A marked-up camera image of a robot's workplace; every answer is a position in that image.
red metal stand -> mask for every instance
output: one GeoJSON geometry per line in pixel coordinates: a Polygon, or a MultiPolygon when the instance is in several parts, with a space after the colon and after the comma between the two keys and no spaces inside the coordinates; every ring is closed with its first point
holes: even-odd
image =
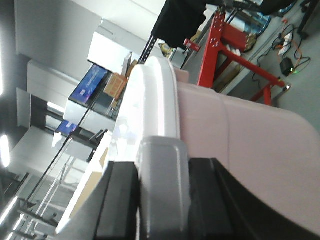
{"type": "Polygon", "coordinates": [[[222,74],[232,61],[235,61],[270,82],[251,100],[257,101],[264,96],[265,104],[271,105],[271,88],[273,86],[284,88],[286,86],[285,82],[227,49],[223,42],[243,52],[247,48],[248,37],[244,32],[225,23],[225,16],[226,12],[224,10],[218,9],[215,12],[205,46],[198,86],[212,88],[214,80],[222,74]],[[216,70],[219,53],[224,54],[227,60],[216,70]]]}

ceiling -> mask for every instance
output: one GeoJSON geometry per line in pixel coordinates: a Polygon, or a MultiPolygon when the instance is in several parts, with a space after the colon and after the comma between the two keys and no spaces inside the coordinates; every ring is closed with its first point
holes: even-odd
{"type": "Polygon", "coordinates": [[[0,135],[7,134],[10,149],[27,132],[18,127],[17,88],[27,90],[27,64],[29,58],[16,55],[15,1],[0,1],[0,57],[3,94],[0,96],[0,135]]]}

electrical cable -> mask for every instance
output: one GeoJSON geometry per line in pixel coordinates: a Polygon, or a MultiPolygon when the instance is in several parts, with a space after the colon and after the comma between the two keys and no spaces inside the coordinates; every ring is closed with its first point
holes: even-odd
{"type": "MultiPolygon", "coordinates": [[[[301,45],[302,45],[302,42],[303,42],[303,39],[301,38],[300,39],[300,42],[299,44],[297,44],[295,41],[294,41],[294,33],[295,33],[295,30],[298,29],[297,27],[295,27],[292,23],[287,25],[287,22],[284,21],[284,26],[283,26],[283,29],[282,29],[282,32],[279,33],[279,36],[273,41],[271,47],[269,47],[262,55],[260,55],[258,58],[257,58],[257,66],[260,68],[261,67],[261,63],[260,63],[260,60],[261,58],[263,57],[266,57],[268,56],[268,54],[271,52],[271,50],[275,51],[275,50],[278,50],[278,49],[283,49],[285,47],[288,47],[287,50],[282,54],[282,60],[285,58],[286,54],[289,52],[289,50],[292,48],[292,44],[295,45],[296,47],[296,50],[294,52],[294,55],[293,57],[297,60],[295,65],[294,65],[294,68],[292,70],[292,73],[297,73],[298,71],[298,68],[302,65],[305,65],[306,66],[304,68],[302,68],[300,71],[298,72],[301,72],[303,71],[310,63],[311,61],[311,57],[309,56],[303,56],[303,53],[300,49],[301,45]],[[285,40],[285,37],[288,35],[288,34],[291,34],[291,40],[287,41],[287,44],[285,44],[286,40],[285,40]]],[[[281,59],[280,59],[280,54],[279,52],[277,53],[277,60],[278,62],[280,63],[281,62],[281,59]]],[[[254,73],[251,77],[251,80],[255,83],[258,83],[258,87],[259,89],[262,89],[261,88],[261,80],[256,78],[255,79],[255,76],[256,76],[256,73],[254,73]]]]}

box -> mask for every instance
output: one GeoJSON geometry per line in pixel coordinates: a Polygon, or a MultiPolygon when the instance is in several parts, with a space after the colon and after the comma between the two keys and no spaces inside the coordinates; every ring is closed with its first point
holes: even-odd
{"type": "Polygon", "coordinates": [[[117,101],[127,83],[128,79],[125,76],[114,73],[109,82],[106,84],[103,92],[108,94],[110,97],[113,97],[117,101]]]}

ceiling light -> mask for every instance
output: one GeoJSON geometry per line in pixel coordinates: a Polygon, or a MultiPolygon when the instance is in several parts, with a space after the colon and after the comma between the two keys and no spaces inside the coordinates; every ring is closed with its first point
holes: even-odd
{"type": "Polygon", "coordinates": [[[17,230],[17,228],[19,227],[19,224],[21,223],[22,219],[24,219],[24,215],[20,214],[19,219],[16,221],[14,227],[13,227],[13,231],[17,230]]]}
{"type": "Polygon", "coordinates": [[[10,240],[11,238],[12,238],[12,236],[14,235],[14,233],[13,232],[11,232],[10,234],[9,234],[9,236],[6,238],[6,240],[10,240]]]}
{"type": "Polygon", "coordinates": [[[12,199],[12,201],[10,202],[10,204],[8,205],[8,207],[4,210],[4,212],[1,214],[0,216],[0,225],[2,225],[2,223],[6,220],[7,216],[9,215],[11,209],[14,207],[14,205],[16,204],[18,200],[18,197],[16,196],[14,199],[12,199]]]}
{"type": "Polygon", "coordinates": [[[2,74],[1,50],[0,50],[0,96],[4,93],[4,80],[2,74]]]}
{"type": "Polygon", "coordinates": [[[7,135],[3,135],[2,137],[0,137],[0,152],[2,165],[7,168],[10,164],[10,150],[7,135]]]}
{"type": "Polygon", "coordinates": [[[54,104],[54,103],[52,103],[50,101],[48,101],[48,107],[53,108],[54,110],[57,110],[57,111],[59,111],[61,113],[65,113],[65,111],[66,111],[63,107],[58,106],[58,105],[56,105],[56,104],[54,104]]]}

